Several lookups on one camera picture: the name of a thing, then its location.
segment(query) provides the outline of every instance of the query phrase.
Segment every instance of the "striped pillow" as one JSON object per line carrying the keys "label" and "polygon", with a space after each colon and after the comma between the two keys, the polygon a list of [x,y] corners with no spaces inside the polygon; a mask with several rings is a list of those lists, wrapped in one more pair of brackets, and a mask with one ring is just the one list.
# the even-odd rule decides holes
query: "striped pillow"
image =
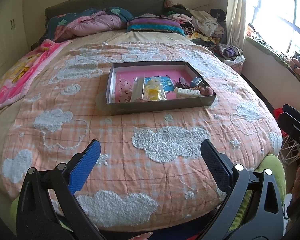
{"label": "striped pillow", "polygon": [[185,36],[185,33],[178,22],[170,18],[159,17],[152,14],[143,14],[134,18],[127,23],[127,30],[172,32]]}

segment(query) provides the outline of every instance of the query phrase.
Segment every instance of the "white wardrobe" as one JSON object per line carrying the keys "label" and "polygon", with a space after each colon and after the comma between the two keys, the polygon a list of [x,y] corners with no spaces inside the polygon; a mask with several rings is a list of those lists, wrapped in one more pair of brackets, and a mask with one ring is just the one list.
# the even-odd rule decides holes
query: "white wardrobe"
{"label": "white wardrobe", "polygon": [[27,52],[22,0],[0,0],[0,77]]}

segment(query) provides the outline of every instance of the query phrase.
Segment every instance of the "cartoon blanket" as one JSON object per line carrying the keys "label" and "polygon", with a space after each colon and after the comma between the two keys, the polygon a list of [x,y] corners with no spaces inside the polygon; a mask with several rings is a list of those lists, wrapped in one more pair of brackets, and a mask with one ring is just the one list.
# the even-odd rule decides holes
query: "cartoon blanket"
{"label": "cartoon blanket", "polygon": [[23,98],[44,67],[71,41],[55,43],[45,40],[41,46],[18,60],[0,81],[0,109]]}

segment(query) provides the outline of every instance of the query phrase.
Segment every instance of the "white curtain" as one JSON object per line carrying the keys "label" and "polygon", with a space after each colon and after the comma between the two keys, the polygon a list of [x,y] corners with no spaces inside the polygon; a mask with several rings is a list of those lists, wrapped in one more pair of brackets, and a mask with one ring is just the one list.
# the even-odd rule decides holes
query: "white curtain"
{"label": "white curtain", "polygon": [[227,8],[227,44],[243,50],[246,38],[247,0],[228,0]]}

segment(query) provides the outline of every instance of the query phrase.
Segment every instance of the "screw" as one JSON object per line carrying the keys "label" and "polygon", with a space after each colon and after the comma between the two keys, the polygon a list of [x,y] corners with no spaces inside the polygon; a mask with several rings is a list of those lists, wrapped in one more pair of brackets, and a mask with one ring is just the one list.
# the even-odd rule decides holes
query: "screw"
{"label": "screw", "polygon": [[29,174],[32,174],[32,173],[34,173],[35,172],[35,168],[34,167],[31,167],[29,170],[28,170],[28,173]]}
{"label": "screw", "polygon": [[57,168],[58,168],[59,171],[62,171],[66,168],[66,164],[65,163],[59,163]]}
{"label": "screw", "polygon": [[265,173],[268,174],[268,175],[271,175],[272,171],[271,171],[271,169],[265,169]]}
{"label": "screw", "polygon": [[236,164],[234,167],[237,171],[243,171],[244,169],[244,167],[241,164]]}

